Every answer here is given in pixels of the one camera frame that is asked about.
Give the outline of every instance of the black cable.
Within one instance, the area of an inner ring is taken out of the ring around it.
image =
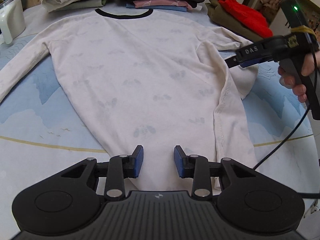
[[[319,193],[298,193],[302,198],[320,199]]]
[[[312,56],[313,56],[313,60],[314,60],[314,64],[315,64],[315,81],[314,81],[314,88],[316,90],[316,86],[317,86],[317,77],[318,77],[318,72],[320,73],[320,70],[317,67],[317,60],[316,60],[316,52],[315,49],[313,47],[312,44],[310,44],[310,49],[312,52]],[[298,129],[298,127],[302,124],[303,120],[305,119],[305,117],[307,116],[308,112],[310,110],[310,104],[306,109],[306,112],[304,113],[304,115],[302,116],[300,122],[296,125],[296,127],[292,130],[291,133],[288,134],[288,136],[286,138],[284,138],[284,140],[276,147],[274,148],[267,156],[265,156],[261,161],[259,161],[254,167],[253,169],[256,170],[266,159],[268,159],[271,155],[273,155],[273,153],[275,153],[293,134],[294,132]]]

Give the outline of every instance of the pink folded shirt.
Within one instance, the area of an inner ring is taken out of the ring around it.
[[[136,8],[152,6],[152,5],[175,5],[179,7],[187,7],[188,10],[192,10],[190,4],[186,1],[179,0],[138,0],[133,2]]]

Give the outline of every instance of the white plastic container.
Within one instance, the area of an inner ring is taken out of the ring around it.
[[[6,44],[10,44],[25,28],[21,0],[6,0],[0,4],[0,29]]]

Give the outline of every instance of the blue folded shirt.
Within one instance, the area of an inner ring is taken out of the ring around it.
[[[127,8],[135,8],[133,4],[127,3],[126,5]],[[175,5],[151,5],[151,6],[144,6],[144,7],[139,7],[135,9],[162,9],[162,10],[172,10],[172,11],[180,11],[180,12],[186,12],[187,7],[179,7]]]

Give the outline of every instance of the finger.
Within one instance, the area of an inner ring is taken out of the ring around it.
[[[298,100],[300,103],[305,103],[305,101],[307,101],[307,95],[303,94],[301,96],[298,96]]]
[[[291,76],[291,75],[289,75],[287,73],[284,73],[284,75],[282,77],[284,79],[284,83],[287,86],[294,87],[294,85],[296,84],[296,80],[295,80],[294,76]]]
[[[278,74],[282,76],[285,73],[284,69],[282,67],[278,67]]]
[[[281,78],[279,79],[279,83],[280,83],[282,86],[284,86],[285,88],[287,88],[287,89],[292,89],[292,88],[293,88],[293,86],[286,85],[286,84],[284,83],[284,77],[281,77]]]
[[[318,63],[320,63],[320,52],[316,52],[316,61],[317,61],[317,65]],[[313,71],[315,70],[315,61],[313,60],[313,55],[312,54],[307,54],[304,57],[304,62],[302,65],[302,70],[301,70],[301,74],[303,76],[308,76],[310,75]]]
[[[306,87],[305,87],[305,85],[297,85],[297,86],[295,86],[293,89],[292,89],[292,91],[293,91],[293,93],[296,95],[296,96],[302,96],[302,95],[304,95],[305,93],[306,93]]]

